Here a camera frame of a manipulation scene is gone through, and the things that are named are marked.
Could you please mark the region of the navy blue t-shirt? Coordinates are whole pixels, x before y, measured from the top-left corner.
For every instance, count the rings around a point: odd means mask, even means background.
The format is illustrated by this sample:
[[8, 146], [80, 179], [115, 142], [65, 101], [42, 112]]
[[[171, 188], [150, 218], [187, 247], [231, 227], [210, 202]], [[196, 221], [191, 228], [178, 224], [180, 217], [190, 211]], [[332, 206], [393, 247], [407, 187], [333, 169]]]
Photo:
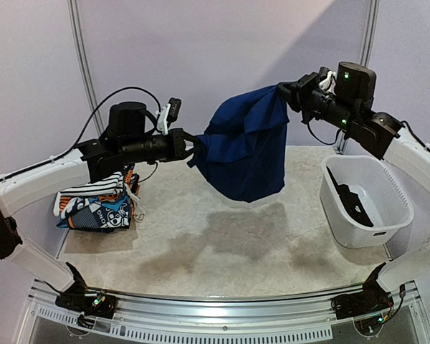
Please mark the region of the navy blue t-shirt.
[[205, 153], [187, 165], [233, 201], [251, 203], [285, 186], [287, 104], [271, 85], [225, 100], [204, 133]]

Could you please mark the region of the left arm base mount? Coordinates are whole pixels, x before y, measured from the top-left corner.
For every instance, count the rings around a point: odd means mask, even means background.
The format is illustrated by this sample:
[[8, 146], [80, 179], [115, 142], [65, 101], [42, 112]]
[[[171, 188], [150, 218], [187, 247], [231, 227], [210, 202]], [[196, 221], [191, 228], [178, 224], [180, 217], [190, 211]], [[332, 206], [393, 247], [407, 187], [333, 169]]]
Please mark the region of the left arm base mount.
[[118, 298], [106, 291], [90, 290], [78, 270], [66, 263], [74, 277], [74, 283], [64, 292], [58, 292], [55, 305], [78, 312], [77, 326], [93, 329], [98, 317], [113, 319], [118, 306]]

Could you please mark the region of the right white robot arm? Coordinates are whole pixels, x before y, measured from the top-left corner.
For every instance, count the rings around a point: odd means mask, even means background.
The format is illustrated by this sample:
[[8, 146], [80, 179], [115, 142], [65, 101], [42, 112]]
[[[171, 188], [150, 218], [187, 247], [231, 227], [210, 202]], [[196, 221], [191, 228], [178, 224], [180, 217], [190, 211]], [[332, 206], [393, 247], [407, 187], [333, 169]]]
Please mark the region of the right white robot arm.
[[347, 249], [382, 246], [411, 225], [413, 207], [390, 167], [430, 194], [430, 148], [407, 124], [373, 110], [375, 86], [375, 72], [354, 62], [278, 84], [304, 124], [323, 120], [365, 151], [322, 163], [320, 199], [336, 242]]

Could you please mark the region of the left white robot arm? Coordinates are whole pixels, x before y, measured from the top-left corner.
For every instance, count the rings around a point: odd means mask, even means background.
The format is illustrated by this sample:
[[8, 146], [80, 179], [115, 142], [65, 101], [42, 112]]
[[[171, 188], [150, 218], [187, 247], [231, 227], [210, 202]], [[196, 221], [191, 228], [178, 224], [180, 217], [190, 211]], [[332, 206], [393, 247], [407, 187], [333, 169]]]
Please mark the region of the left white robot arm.
[[64, 293], [77, 311], [87, 310], [92, 295], [77, 270], [19, 234], [13, 216], [40, 199], [98, 182], [129, 164], [188, 158], [201, 148], [201, 142], [181, 128], [168, 128], [180, 107], [176, 98], [155, 115], [140, 102], [113, 105], [108, 126], [98, 139], [77, 143], [67, 153], [0, 177], [0, 259], [25, 268]]

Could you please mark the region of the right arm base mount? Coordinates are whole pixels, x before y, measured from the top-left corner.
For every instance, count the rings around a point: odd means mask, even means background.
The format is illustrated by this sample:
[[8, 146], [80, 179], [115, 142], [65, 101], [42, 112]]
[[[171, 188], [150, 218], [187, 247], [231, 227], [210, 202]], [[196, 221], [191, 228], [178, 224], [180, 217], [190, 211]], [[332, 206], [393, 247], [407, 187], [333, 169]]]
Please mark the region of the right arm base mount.
[[401, 309], [406, 296], [406, 286], [402, 284], [399, 287], [400, 302], [394, 307], [391, 292], [386, 292], [378, 284], [379, 273], [385, 265], [386, 263], [378, 265], [370, 273], [360, 292], [341, 294], [331, 300], [336, 318], [352, 318], [356, 331], [366, 338], [380, 333], [383, 326]]

